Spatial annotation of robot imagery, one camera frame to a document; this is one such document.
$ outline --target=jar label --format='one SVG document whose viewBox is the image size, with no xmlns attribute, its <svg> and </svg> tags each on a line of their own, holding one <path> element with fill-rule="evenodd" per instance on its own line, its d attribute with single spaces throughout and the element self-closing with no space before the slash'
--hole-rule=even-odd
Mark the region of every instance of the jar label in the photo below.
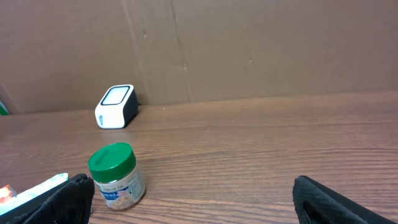
<svg viewBox="0 0 398 224">
<path fill-rule="evenodd" d="M 123 179 L 110 184 L 96 183 L 109 208 L 124 209 L 135 204 L 145 192 L 145 182 L 136 167 Z"/>
</svg>

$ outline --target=cardboard wall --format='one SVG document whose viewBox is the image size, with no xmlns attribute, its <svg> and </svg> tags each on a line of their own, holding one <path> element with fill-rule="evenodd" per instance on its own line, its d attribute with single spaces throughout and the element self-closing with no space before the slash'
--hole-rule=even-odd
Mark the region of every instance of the cardboard wall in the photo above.
<svg viewBox="0 0 398 224">
<path fill-rule="evenodd" d="M 11 113 L 398 88 L 395 0 L 4 0 Z"/>
</svg>

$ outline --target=plastic jar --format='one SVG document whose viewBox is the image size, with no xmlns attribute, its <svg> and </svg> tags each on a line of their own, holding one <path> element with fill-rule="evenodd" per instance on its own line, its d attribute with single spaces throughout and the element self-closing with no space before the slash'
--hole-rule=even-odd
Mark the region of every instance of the plastic jar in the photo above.
<svg viewBox="0 0 398 224">
<path fill-rule="evenodd" d="M 144 195 L 145 182 L 129 144 L 105 146 L 90 157 L 87 165 L 109 208 L 129 208 Z"/>
</svg>

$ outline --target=green object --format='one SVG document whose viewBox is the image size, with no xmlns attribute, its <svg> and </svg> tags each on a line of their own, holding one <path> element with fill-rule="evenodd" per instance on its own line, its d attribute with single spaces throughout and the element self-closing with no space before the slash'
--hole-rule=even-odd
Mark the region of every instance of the green object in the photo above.
<svg viewBox="0 0 398 224">
<path fill-rule="evenodd" d="M 88 160 L 93 179 L 101 183 L 120 180 L 137 165 L 137 159 L 129 144 L 118 142 L 96 151 Z"/>
<path fill-rule="evenodd" d="M 9 115 L 8 111 L 6 110 L 6 107 L 4 106 L 3 103 L 0 101 L 0 115 Z"/>
</svg>

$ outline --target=wood grain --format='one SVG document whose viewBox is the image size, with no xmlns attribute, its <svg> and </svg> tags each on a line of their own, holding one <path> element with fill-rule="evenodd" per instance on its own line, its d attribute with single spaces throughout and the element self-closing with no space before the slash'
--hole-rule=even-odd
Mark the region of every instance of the wood grain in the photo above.
<svg viewBox="0 0 398 224">
<path fill-rule="evenodd" d="M 299 175 L 398 222 L 397 102 L 378 91 L 141 106 L 120 130 L 90 110 L 0 117 L 0 185 L 88 174 L 92 153 L 124 141 L 146 195 L 114 212 L 96 194 L 90 223 L 297 223 Z"/>
</svg>

